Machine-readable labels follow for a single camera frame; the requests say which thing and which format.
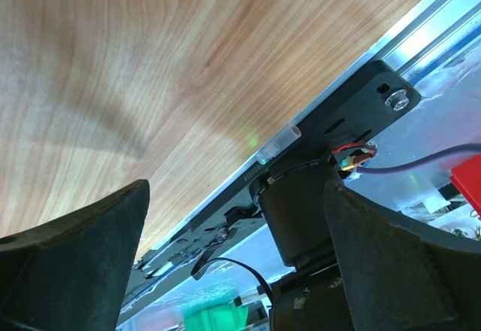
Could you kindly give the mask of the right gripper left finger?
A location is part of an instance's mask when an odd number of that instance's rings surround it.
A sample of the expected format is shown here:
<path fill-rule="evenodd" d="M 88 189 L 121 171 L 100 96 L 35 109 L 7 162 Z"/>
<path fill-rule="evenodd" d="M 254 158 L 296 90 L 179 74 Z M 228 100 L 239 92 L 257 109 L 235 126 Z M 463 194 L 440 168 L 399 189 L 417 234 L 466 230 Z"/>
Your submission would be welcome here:
<path fill-rule="evenodd" d="M 114 330 L 150 203 L 140 179 L 1 239 L 3 330 Z"/>

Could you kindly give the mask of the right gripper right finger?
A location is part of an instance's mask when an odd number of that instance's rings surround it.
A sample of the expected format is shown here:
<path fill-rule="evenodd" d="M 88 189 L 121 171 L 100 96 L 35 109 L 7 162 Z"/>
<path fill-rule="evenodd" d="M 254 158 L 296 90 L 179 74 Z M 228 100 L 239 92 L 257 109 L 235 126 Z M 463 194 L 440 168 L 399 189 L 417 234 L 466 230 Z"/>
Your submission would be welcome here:
<path fill-rule="evenodd" d="M 385 208 L 337 181 L 325 218 L 357 330 L 478 330 L 480 242 Z"/>

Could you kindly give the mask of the clear pen cap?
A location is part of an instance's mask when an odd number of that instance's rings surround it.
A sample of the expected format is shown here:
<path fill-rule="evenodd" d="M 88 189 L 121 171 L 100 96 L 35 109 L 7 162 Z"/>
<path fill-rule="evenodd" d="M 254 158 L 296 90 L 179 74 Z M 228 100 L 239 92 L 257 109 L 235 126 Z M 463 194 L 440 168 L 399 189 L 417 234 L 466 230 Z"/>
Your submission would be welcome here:
<path fill-rule="evenodd" d="M 287 124 L 258 151 L 257 162 L 261 165 L 266 164 L 300 137 L 300 129 L 294 124 Z"/>

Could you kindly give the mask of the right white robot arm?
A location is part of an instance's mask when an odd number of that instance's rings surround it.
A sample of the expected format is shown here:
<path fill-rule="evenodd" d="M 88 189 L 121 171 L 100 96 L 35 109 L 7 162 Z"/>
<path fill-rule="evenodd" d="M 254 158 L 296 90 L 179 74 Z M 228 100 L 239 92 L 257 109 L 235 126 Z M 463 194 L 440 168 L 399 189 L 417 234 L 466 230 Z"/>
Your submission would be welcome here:
<path fill-rule="evenodd" d="M 329 165 L 251 187 L 283 262 L 273 330 L 478 330 L 480 243 L 385 208 Z M 1 239 L 3 330 L 113 330 L 150 201 L 138 180 Z"/>

